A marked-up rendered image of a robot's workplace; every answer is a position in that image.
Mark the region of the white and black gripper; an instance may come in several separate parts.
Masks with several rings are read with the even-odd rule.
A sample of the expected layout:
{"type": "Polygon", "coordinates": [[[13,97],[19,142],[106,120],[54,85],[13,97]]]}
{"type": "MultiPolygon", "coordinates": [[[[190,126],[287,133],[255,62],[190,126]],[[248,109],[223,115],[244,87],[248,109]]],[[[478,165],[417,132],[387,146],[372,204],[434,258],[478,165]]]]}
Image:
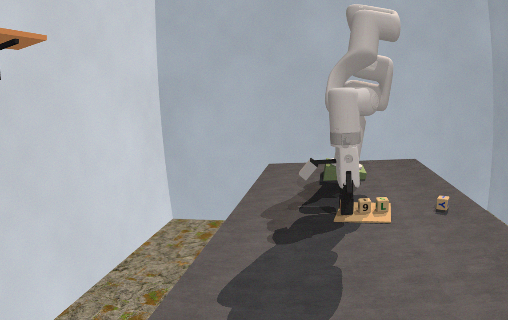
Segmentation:
{"type": "Polygon", "coordinates": [[[341,209],[341,215],[353,214],[353,184],[357,188],[360,186],[359,152],[357,148],[360,145],[361,143],[331,144],[332,147],[336,148],[336,175],[340,186],[339,209],[341,209]]]}

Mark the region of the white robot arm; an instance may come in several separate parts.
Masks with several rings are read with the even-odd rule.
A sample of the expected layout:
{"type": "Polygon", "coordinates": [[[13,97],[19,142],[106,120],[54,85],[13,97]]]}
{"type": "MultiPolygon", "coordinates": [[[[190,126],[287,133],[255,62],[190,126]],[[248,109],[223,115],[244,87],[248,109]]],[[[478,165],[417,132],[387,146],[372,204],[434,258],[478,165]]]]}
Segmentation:
{"type": "Polygon", "coordinates": [[[384,111],[391,91],[393,62],[378,55],[379,39],[396,42],[401,26],[394,10],[360,4],[347,7],[347,22],[351,30],[348,52],[329,74],[325,105],[329,111],[330,143],[361,143],[360,160],[365,116],[384,111]],[[351,76],[373,80],[379,85],[347,81],[351,76]]]}

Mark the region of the tan flat mat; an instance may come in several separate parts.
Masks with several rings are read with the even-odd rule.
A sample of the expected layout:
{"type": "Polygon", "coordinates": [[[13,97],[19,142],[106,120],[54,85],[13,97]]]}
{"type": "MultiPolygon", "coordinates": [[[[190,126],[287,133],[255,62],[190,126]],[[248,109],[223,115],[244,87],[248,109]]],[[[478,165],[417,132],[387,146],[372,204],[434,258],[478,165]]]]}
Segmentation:
{"type": "Polygon", "coordinates": [[[354,223],[391,223],[391,203],[389,203],[388,212],[377,212],[376,203],[371,203],[371,212],[360,213],[358,203],[354,202],[352,215],[341,215],[338,209],[334,221],[338,222],[354,222],[354,223]]]}

